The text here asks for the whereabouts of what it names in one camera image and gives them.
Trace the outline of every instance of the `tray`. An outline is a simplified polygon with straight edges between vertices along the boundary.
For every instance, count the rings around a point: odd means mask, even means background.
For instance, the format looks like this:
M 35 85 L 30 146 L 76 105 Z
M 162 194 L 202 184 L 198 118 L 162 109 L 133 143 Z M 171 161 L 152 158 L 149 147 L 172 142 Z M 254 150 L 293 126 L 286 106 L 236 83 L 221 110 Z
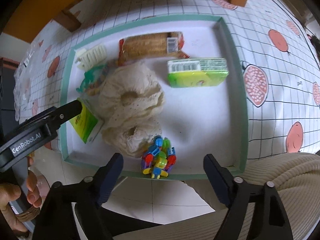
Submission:
M 71 48 L 63 73 L 60 104 L 79 96 L 76 87 L 84 72 L 75 66 L 76 50 L 103 43 L 108 59 L 117 59 L 121 38 L 171 31 L 183 32 L 183 51 L 190 57 L 226 58 L 229 76 L 217 87 L 171 88 L 166 67 L 171 58 L 146 60 L 164 90 L 166 103 L 159 116 L 163 136 L 176 149 L 177 162 L 167 179 L 206 179 L 203 157 L 208 153 L 233 175 L 239 174 L 244 171 L 248 152 L 246 95 L 236 48 L 222 17 L 195 14 L 151 17 L 93 35 Z M 102 141 L 100 134 L 91 144 L 84 144 L 70 122 L 61 126 L 59 136 L 64 161 L 77 166 L 97 169 L 117 152 Z M 125 157 L 122 175 L 149 178 L 141 173 L 140 162 L 141 159 Z

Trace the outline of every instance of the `screw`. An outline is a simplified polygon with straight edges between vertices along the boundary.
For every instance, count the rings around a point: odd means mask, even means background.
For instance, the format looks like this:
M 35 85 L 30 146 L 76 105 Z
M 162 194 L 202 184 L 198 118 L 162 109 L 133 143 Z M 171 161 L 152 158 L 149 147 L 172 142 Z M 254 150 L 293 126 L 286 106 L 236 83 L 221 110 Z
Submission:
M 274 187 L 275 184 L 272 181 L 267 181 L 267 186 L 268 187 Z
M 56 181 L 55 183 L 52 184 L 53 188 L 57 188 L 57 187 L 60 187 L 60 186 L 62 186 L 62 183 L 60 181 Z
M 84 181 L 85 183 L 89 183 L 89 182 L 93 181 L 93 177 L 92 177 L 92 176 L 84 177 L 83 181 Z
M 242 182 L 243 182 L 243 179 L 240 178 L 240 177 L 235 177 L 233 180 L 234 180 L 236 183 L 242 183 Z

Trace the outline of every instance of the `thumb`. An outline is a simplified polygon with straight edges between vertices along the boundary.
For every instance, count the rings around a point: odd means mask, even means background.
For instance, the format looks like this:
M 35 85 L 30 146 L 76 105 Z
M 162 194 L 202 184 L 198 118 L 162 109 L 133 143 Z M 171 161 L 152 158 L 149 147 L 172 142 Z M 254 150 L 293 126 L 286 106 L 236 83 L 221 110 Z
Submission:
M 21 189 L 17 185 L 10 183 L 0 184 L 0 210 L 5 211 L 9 201 L 18 199 L 21 195 Z

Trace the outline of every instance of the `tray rim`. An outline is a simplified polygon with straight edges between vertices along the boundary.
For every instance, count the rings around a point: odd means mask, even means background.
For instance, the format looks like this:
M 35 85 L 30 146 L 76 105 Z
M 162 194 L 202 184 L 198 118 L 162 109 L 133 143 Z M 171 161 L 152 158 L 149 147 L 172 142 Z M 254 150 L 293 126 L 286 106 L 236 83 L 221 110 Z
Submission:
M 214 16 L 211 14 L 173 14 L 173 15 L 165 15 L 165 16 L 154 16 L 146 19 L 137 20 L 134 22 L 125 23 L 122 25 L 117 25 L 113 28 L 102 31 L 101 33 L 96 33 L 93 36 L 81 41 L 79 44 L 70 48 L 70 54 L 66 60 L 66 64 L 63 71 L 63 79 L 61 82 L 61 97 L 60 97 L 60 105 L 63 106 L 67 103 L 68 98 L 68 87 L 70 80 L 70 73 L 73 65 L 73 60 L 76 54 L 76 50 L 87 45 L 97 39 L 109 36 L 113 33 L 118 33 L 124 30 L 132 29 L 139 26 L 160 23 L 160 22 L 170 22 L 170 21 L 212 21 L 219 22 L 223 32 L 227 38 L 227 42 L 230 45 L 230 51 L 232 54 L 233 64 L 236 70 L 236 76 L 238 79 L 239 93 L 241 94 L 242 100 L 240 100 L 241 112 L 240 112 L 240 126 L 241 130 L 244 131 L 241 133 L 241 147 L 240 147 L 240 157 L 239 160 L 236 161 L 235 165 L 228 166 L 228 170 L 232 173 L 232 175 L 239 175 L 244 172 L 247 155 L 248 155 L 248 112 L 247 112 L 247 102 L 246 102 L 246 93 L 243 82 L 243 74 L 241 70 L 240 59 L 236 50 L 236 45 L 232 39 L 230 30 L 225 23 L 223 17 Z M 97 170 L 99 167 L 82 163 L 79 161 L 75 161 L 69 158 L 68 153 L 68 144 L 67 144 L 67 125 L 66 123 L 62 124 L 59 129 L 59 141 L 61 144 L 61 154 L 62 158 L 65 162 L 71 163 L 76 166 L 86 167 L 90 169 Z M 135 177 L 135 178 L 144 178 L 150 179 L 150 176 L 142 174 L 142 172 L 135 171 L 122 171 L 121 176 L 126 177 Z M 162 180 L 188 180 L 188 179 L 207 179 L 207 175 L 204 174 L 170 174 L 167 178 L 162 178 Z

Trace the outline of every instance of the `fingernail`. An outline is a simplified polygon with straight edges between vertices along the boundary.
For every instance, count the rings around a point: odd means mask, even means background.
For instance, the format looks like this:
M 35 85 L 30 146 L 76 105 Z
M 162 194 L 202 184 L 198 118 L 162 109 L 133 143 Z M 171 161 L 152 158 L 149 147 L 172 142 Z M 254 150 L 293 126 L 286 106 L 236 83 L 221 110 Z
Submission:
M 36 197 L 33 196 L 33 195 L 31 195 L 31 196 L 29 197 L 29 200 L 30 200 L 31 204 L 33 204 L 33 203 L 36 201 Z
M 17 186 L 17 185 L 14 185 L 13 186 L 13 193 L 14 193 L 15 196 L 19 196 L 21 194 L 20 187 Z

